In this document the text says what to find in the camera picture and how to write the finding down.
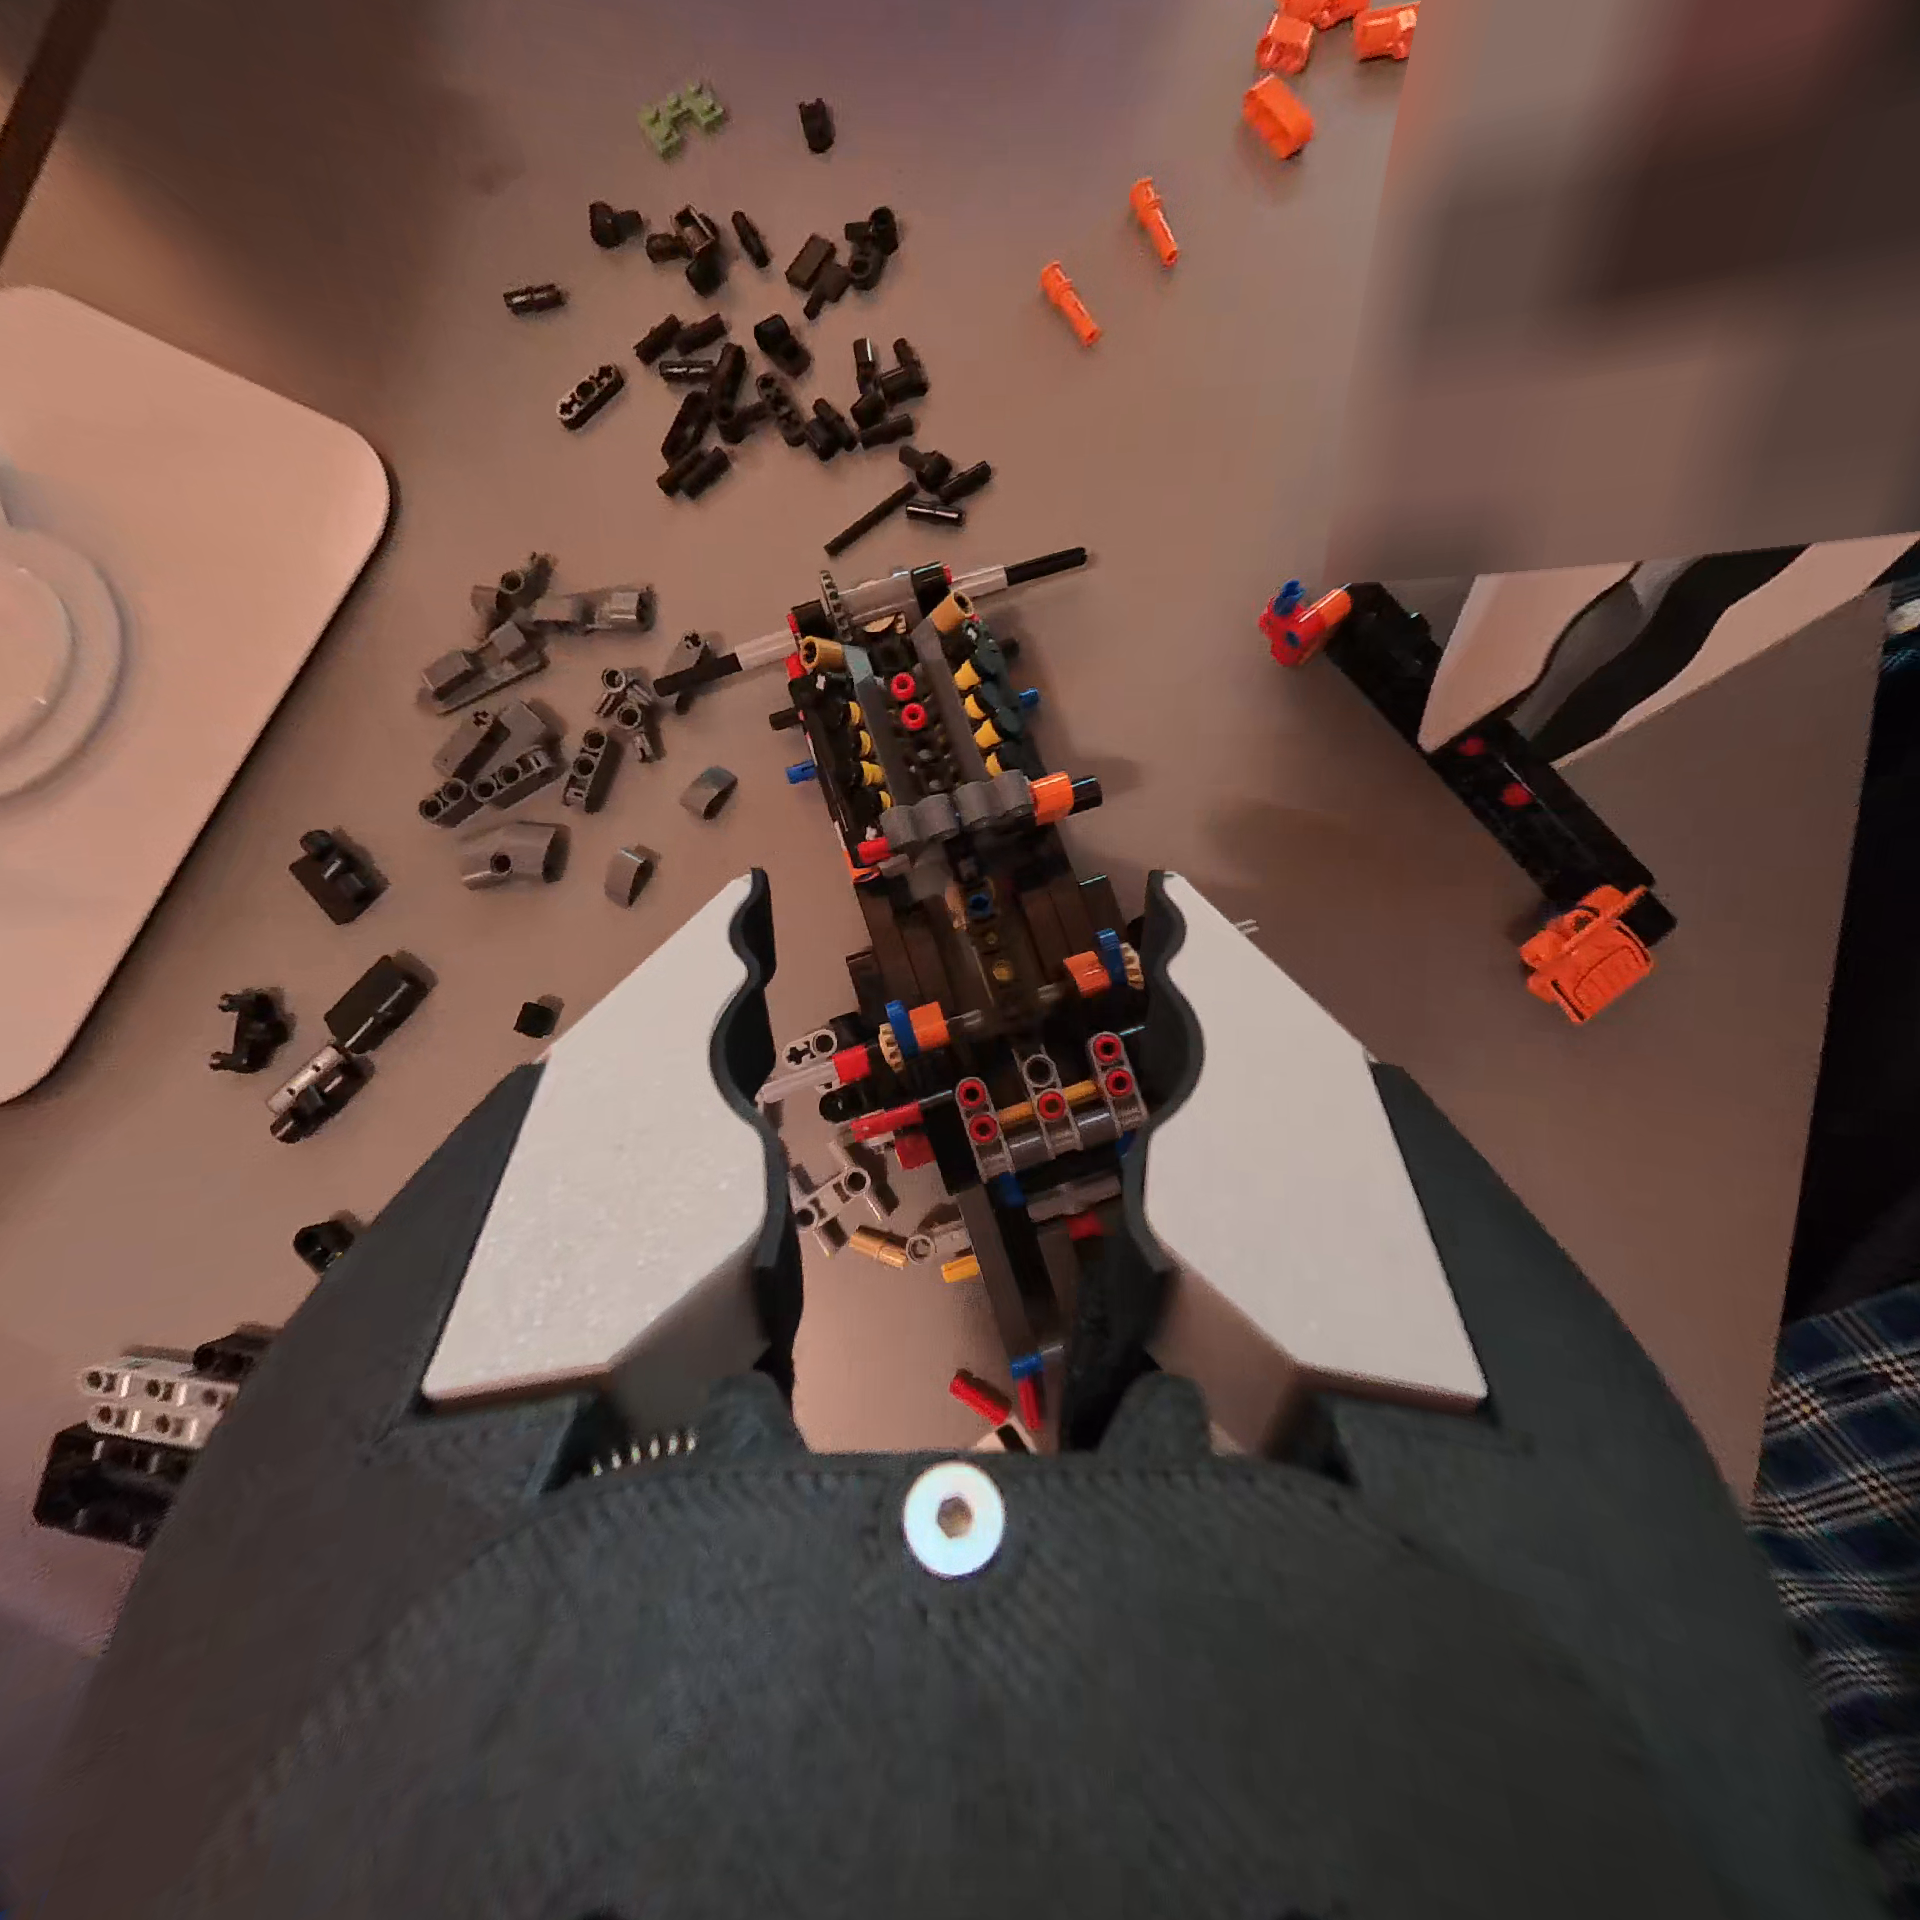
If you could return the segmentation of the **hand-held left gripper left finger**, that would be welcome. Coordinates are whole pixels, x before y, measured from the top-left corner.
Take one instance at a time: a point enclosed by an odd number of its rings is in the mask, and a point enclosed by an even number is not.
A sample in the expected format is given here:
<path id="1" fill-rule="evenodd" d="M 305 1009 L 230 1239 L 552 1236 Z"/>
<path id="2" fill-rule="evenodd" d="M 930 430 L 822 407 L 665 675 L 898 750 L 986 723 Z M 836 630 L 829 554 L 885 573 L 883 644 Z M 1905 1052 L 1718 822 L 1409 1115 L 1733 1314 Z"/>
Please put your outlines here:
<path id="1" fill-rule="evenodd" d="M 601 1387 L 696 1412 L 794 1391 L 804 1269 L 773 1072 L 771 883 L 722 883 L 555 1039 L 425 1376 L 438 1407 Z"/>

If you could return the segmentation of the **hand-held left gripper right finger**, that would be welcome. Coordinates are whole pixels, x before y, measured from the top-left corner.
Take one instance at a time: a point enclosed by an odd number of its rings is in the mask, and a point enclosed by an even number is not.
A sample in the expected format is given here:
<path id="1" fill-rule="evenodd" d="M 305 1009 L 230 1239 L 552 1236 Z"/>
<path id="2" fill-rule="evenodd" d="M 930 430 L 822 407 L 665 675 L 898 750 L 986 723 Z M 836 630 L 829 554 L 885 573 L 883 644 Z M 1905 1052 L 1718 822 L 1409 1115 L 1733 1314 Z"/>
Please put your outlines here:
<path id="1" fill-rule="evenodd" d="M 1483 1412 L 1376 1058 L 1191 877 L 1154 872 L 1146 906 L 1127 1220 L 1165 1283 L 1150 1357 L 1228 1448 L 1279 1448 L 1317 1391 Z"/>

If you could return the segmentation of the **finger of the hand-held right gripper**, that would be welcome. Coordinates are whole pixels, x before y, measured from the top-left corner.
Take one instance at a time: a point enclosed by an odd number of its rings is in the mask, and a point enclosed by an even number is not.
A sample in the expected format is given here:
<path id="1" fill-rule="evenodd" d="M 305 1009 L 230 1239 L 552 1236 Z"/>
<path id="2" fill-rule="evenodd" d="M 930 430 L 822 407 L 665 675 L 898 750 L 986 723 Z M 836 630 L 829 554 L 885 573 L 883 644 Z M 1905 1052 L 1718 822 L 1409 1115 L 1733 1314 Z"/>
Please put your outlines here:
<path id="1" fill-rule="evenodd" d="M 1531 744 L 1569 761 L 1883 588 L 1915 538 L 1819 540 L 1636 562 L 1555 640 Z"/>
<path id="2" fill-rule="evenodd" d="M 1526 569 L 1479 575 L 1443 642 L 1419 721 L 1425 752 L 1506 714 L 1541 732 L 1648 627 L 1666 569 Z"/>

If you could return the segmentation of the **black lego beam assembly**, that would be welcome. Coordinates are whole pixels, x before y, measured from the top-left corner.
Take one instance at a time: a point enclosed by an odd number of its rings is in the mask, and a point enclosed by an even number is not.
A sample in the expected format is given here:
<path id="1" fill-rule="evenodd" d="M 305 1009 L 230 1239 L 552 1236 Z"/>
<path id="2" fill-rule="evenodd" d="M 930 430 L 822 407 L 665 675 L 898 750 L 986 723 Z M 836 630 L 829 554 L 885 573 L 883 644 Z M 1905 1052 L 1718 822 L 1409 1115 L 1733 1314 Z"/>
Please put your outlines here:
<path id="1" fill-rule="evenodd" d="M 1586 1026 L 1644 984 L 1676 915 L 1551 758 L 1500 712 L 1420 745 L 1443 663 L 1426 616 L 1379 581 L 1310 600 L 1290 580 L 1261 608 L 1261 633 L 1284 665 L 1330 660 L 1541 894 L 1546 915 L 1518 947 L 1531 995 Z"/>

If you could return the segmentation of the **lego car chassis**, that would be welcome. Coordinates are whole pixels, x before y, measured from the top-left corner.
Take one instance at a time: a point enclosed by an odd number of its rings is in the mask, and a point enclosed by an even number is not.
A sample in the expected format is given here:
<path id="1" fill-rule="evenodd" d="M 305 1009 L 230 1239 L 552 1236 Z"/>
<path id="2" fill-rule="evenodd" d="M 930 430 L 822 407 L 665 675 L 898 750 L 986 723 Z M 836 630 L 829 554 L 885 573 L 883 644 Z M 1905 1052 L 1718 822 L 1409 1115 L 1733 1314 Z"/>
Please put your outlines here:
<path id="1" fill-rule="evenodd" d="M 847 957 L 852 1015 L 927 1122 L 972 1238 L 1029 1446 L 1046 1446 L 1081 1276 L 1148 1122 L 1140 924 L 1107 876 L 1081 876 L 1064 826 L 1103 803 L 1052 772 L 1041 691 L 988 601 L 1089 564 L 1068 546 L 1005 565 L 831 572 L 775 635 L 738 651 L 784 670 L 784 707 L 818 787 L 866 941 Z"/>

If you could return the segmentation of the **pile of light grey lego pieces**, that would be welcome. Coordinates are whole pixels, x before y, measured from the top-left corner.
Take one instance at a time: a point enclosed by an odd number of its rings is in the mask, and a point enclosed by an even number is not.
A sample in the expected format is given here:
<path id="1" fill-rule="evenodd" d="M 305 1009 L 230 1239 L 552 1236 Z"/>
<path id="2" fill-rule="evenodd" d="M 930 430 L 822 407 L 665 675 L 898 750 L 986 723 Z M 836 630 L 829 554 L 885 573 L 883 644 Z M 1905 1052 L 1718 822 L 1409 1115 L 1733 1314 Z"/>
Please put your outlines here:
<path id="1" fill-rule="evenodd" d="M 900 1268 L 972 1282 L 971 1232 L 922 1117 L 898 1117 L 900 1080 L 868 1023 L 838 1015 L 779 1047 L 758 1107 L 780 1137 L 797 1227 L 821 1256 L 852 1254 L 850 1234 L 910 1242 Z"/>

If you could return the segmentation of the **light grey and black lego connector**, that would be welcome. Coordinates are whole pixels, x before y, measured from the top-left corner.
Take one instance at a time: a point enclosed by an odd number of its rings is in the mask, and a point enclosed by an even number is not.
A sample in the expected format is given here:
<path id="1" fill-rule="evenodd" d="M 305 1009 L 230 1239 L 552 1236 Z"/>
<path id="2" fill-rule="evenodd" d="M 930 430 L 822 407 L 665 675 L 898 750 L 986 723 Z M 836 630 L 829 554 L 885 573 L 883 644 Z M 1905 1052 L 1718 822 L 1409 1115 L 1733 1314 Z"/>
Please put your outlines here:
<path id="1" fill-rule="evenodd" d="M 269 1132 L 282 1144 L 313 1137 L 368 1081 L 368 1062 L 341 1045 L 325 1045 L 266 1099 Z"/>

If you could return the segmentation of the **pile of dark grey lego pieces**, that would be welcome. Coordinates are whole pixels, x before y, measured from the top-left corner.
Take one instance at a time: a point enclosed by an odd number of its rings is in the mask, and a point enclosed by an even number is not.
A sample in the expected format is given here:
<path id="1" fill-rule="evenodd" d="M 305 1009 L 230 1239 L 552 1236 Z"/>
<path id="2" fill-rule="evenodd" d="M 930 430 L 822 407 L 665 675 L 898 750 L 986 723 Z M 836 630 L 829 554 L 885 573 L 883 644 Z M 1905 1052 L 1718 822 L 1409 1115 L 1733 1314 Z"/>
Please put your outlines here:
<path id="1" fill-rule="evenodd" d="M 666 720 L 766 660 L 688 632 L 657 670 L 601 665 L 587 716 L 571 726 L 535 682 L 565 644 L 648 637 L 654 588 L 563 588 L 558 559 L 536 548 L 474 585 L 471 612 L 474 635 L 420 675 L 420 706 L 447 721 L 447 733 L 417 811 L 453 837 L 460 883 L 473 894 L 558 882 L 573 826 L 609 806 L 626 767 L 660 761 Z"/>

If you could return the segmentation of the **black and grey lego subassembly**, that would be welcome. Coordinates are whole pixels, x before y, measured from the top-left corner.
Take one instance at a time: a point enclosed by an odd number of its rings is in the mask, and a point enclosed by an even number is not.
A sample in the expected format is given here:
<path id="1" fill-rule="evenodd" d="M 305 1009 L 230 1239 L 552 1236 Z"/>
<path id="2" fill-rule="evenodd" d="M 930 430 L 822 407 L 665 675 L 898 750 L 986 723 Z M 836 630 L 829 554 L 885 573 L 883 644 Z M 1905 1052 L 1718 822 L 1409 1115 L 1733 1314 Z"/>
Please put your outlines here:
<path id="1" fill-rule="evenodd" d="M 81 1416 L 50 1441 L 32 1522 L 146 1550 L 276 1333 L 249 1323 L 192 1350 L 134 1350 L 85 1365 Z"/>

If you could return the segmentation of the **pile of black lego pieces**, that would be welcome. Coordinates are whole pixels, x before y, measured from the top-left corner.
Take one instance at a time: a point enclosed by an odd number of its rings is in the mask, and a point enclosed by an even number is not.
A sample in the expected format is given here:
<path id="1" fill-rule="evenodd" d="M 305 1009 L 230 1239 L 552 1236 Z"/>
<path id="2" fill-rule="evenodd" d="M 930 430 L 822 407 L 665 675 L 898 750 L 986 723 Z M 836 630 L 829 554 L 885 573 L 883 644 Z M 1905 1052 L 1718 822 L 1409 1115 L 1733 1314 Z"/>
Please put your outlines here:
<path id="1" fill-rule="evenodd" d="M 720 306 L 732 265 L 744 261 L 756 275 L 773 275 L 776 263 L 766 229 L 749 209 L 738 206 L 720 221 L 696 204 L 681 204 L 651 223 L 637 206 L 592 200 L 588 242 L 609 253 L 638 250 L 651 263 L 677 269 L 699 309 L 662 314 L 624 360 L 602 362 L 571 382 L 557 402 L 558 424 L 583 430 L 626 389 L 629 371 L 652 371 L 679 392 L 657 473 L 657 487 L 669 499 L 703 497 L 732 472 L 742 443 L 773 431 L 818 463 L 893 450 L 906 472 L 879 506 L 829 538 L 831 557 L 895 516 L 962 526 L 966 504 L 992 483 L 997 467 L 988 459 L 961 465 L 941 450 L 913 443 L 916 409 L 930 396 L 933 379 L 924 354 L 908 337 L 897 337 L 891 349 L 866 333 L 852 339 L 849 403 L 803 394 L 804 379 L 816 371 L 809 326 L 850 293 L 879 291 L 903 239 L 900 213 L 891 204 L 874 204 L 838 236 L 809 234 L 780 271 L 783 288 L 801 297 L 801 320 L 771 309 L 752 323 L 736 323 Z"/>

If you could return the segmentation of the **white stand base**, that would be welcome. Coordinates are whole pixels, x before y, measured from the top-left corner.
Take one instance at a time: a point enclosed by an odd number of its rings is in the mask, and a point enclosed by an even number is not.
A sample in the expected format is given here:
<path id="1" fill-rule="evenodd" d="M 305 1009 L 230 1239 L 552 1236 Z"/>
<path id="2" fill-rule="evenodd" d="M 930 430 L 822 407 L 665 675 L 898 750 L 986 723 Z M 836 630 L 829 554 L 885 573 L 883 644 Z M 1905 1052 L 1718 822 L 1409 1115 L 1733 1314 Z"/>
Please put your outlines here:
<path id="1" fill-rule="evenodd" d="M 70 1050 L 391 504 L 348 426 L 4 288 L 4 1099 Z"/>

